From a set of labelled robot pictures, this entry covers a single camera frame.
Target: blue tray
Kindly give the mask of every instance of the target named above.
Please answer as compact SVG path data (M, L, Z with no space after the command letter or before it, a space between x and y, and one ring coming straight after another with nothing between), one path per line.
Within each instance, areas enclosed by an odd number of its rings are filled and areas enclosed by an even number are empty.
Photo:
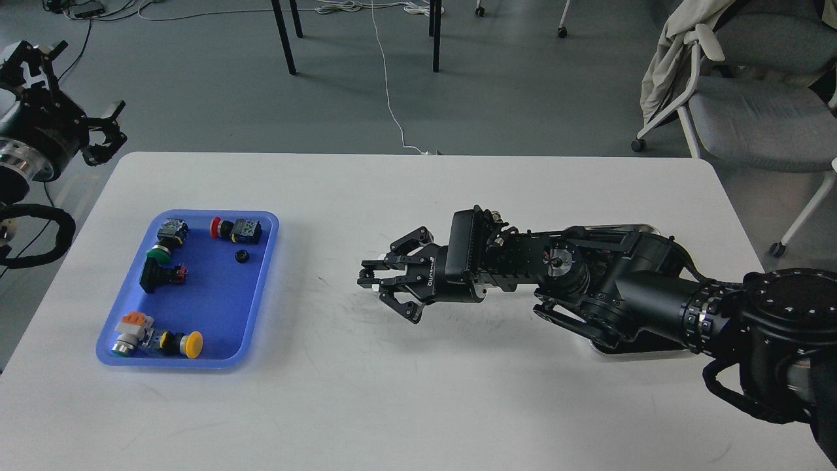
M215 216L223 220L256 219L262 236L257 245L213 239L209 225ZM183 247L172 253L167 267L185 265L182 285L163 285L146 294L139 284L146 251L157 242L157 230L166 218L185 220L189 234ZM96 356L105 365L164 368L227 368L246 355L259 312L264 280L273 256L279 220L264 211L169 210L151 222L136 251L131 268L116 296L113 308L96 341ZM246 263L234 254L245 249ZM203 351L195 359L149 356L137 350L131 357L113 354L110 348L119 334L114 330L122 316L140 311L154 318L154 326L172 332L193 330L203 335Z

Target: table leg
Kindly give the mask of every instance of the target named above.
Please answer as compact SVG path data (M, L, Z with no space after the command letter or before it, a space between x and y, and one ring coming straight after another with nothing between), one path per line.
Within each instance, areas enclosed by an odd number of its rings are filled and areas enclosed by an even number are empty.
M300 10L296 7L296 0L290 0L290 16L294 17L294 29L296 37L302 37L302 23L300 23Z
M430 0L430 37L433 38L433 21L436 19L436 0Z
M433 11L434 0L430 0L430 2L430 8ZM433 23L433 72L439 72L439 44L442 39L442 0L435 0L435 4L436 14Z
M279 38L282 40L282 49L285 51L285 62L288 63L288 72L296 75L294 66L294 55L290 52L290 41L288 41L288 30L285 28L285 19L282 17L282 6L279 0L270 0L273 3L273 14L276 16L276 27L279 28Z

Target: cable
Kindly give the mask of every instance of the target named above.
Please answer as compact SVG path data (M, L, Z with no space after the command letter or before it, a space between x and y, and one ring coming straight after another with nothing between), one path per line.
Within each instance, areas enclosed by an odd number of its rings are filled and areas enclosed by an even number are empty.
M379 3L375 5L375 8L391 8L391 7L403 7L404 11L413 15L423 14L424 16L430 16L430 6L429 0L422 0L424 5L418 5L415 2L394 2L394 3ZM372 3L361 3L355 2L352 0L347 0L345 2L336 2L332 0L317 0L319 3L325 3L325 5L321 5L316 8L297 8L298 12L317 12L321 15L327 15L330 13L335 12L359 12L361 10L371 9ZM206 13L195 13L191 15L185 15L181 17L173 17L173 18L148 18L142 16L142 10L145 10L151 4L154 3L152 0L146 0L140 7L136 10L136 12L127 15L122 18L116 18L111 20L97 20L97 21L116 21L117 19L124 19L129 18L130 16L137 15L142 19L147 21L174 21L178 19L188 19L188 18L197 18L202 16L208 15L223 15L227 13L261 13L261 12L273 12L272 8L262 8L262 9L255 9L255 10L228 10L222 12L206 12Z
M223 12L195 13L195 14L192 14L192 15L186 15L186 16L175 17L175 18L148 18L148 17L142 16L142 10L146 9L152 3L154 3L152 0L146 0L146 2L143 3L142 5L140 5L140 7L136 10L136 15L139 16L142 19L147 20L147 21L174 21L174 20L177 20L177 19L197 18L197 17L202 17L202 16L208 16L208 15L224 15L224 14L227 14L227 13L273 12L273 8L261 8L261 9L256 9L256 10L228 10L228 11L223 11ZM315 9L314 8L297 8L296 11L298 11L298 12L313 12L313 11L315 11Z
M372 24L375 25L375 39L377 39L377 45L381 48L381 59L383 60L383 84L386 87L387 91L387 108L389 109L389 115L393 117L393 121L395 121L395 125L398 126L398 130L401 132L401 147L405 149L415 149L418 153L422 155L428 155L428 153L422 151L421 149L415 146L408 146L407 143L404 141L404 128L401 127L401 123L398 122L398 119L395 117L395 113L393 112L393 106L389 99L389 77L387 74L387 56L383 53L383 44L381 44L381 38L378 36L377 33L377 22L375 21L375 0L371 0L370 3L371 10L372 10Z
M49 190L47 189L47 183L46 182L44 182L44 193L46 193L46 195L47 195L47 201L49 201L49 205L54 208L55 207L55 202L53 202L52 196L49 196ZM35 241L44 233L44 231L47 230L47 227L49 226L49 223L51 223L51 222L52 222L51 220L48 220L47 223L44 224L44 227L41 228L41 231L24 248L20 249L20 252L18 252L18 254L14 257L15 258L20 257L26 251L26 249L28 249L30 246L32 246L32 244L35 243ZM8 267L6 267L6 269L3 270L2 273L0 273L0 278L3 278L3 275L5 275L6 272L8 272Z
M69 67L67 67L67 69L64 72L61 73L61 75L59 75L59 77L58 77L59 81L61 81L61 79L64 78L64 75L67 72L69 72L73 67L75 67L76 64L79 63L79 61L81 60L81 56L85 54L85 50L87 49L87 42L90 40L90 30L91 29L93 29L93 20L92 19L87 24L87 35L85 36L85 43L81 45L81 52L79 52L79 55L75 58L73 63L70 64Z
M321 14L327 15L329 13L335 12L349 12L349 13L356 13L361 10L366 9L374 9L374 8L391 8L391 7L404 7L404 11L410 13L411 15L424 15L430 16L430 1L423 0L424 5L419 6L414 2L393 2L393 3L379 3L375 5L374 2L372 3L362 3L362 2L355 2L352 0L346 0L344 2L335 2L332 0L317 0L317 2L325 3L326 5L322 5L320 7L314 8L314 10Z

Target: robotic arm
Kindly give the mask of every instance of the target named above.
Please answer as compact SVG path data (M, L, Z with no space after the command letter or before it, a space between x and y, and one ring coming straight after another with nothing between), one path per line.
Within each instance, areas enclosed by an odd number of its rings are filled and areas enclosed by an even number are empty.
M116 118L125 107L114 103L102 118L88 117L59 88L53 61L67 48L61 41L52 49L26 41L8 46L0 64L0 89L12 92L13 106L0 118L0 266L36 267L58 260L69 249L75 222L66 212L41 204L18 204L29 192L29 182L51 182L81 151L88 165L109 161L126 141ZM27 87L26 75L44 80ZM101 132L101 144L90 143L90 132ZM59 224L55 248L38 256L7 258L14 219L32 216Z
M703 378L712 394L759 420L810 424L837 463L837 273L798 268L718 282L647 225L521 233L479 206L454 214L447 246L419 227L389 249L362 262L357 284L412 323L432 303L480 303L485 287L534 284L538 316L602 351L662 344L711 356ZM684 269L696 281L680 278ZM376 277L382 270L405 273ZM398 301L400 292L416 301ZM716 378L734 365L743 394Z

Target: chair wheel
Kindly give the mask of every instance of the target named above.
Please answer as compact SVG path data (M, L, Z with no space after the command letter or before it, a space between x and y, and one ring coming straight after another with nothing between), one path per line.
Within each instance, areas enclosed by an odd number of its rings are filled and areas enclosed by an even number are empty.
M634 152L642 152L645 149L645 140L644 139L634 139L630 143L630 150Z
M774 242L773 245L770 246L770 255L779 258L784 255L786 248L787 247L782 242Z

